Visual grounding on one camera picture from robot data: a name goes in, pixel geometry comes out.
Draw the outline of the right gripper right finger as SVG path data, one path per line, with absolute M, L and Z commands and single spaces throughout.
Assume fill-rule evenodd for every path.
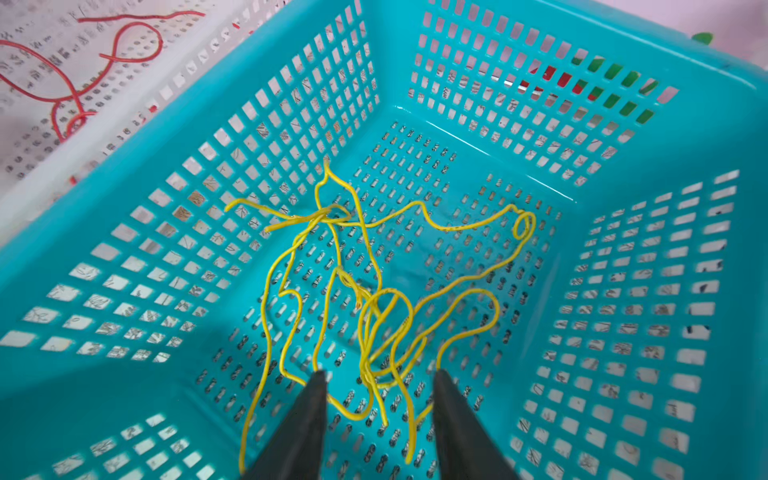
M 444 369 L 433 379 L 432 407 L 441 479 L 519 479 Z

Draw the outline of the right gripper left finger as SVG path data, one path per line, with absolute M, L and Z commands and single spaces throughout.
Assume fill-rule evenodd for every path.
M 327 428 L 327 380 L 313 373 L 241 479 L 319 479 Z

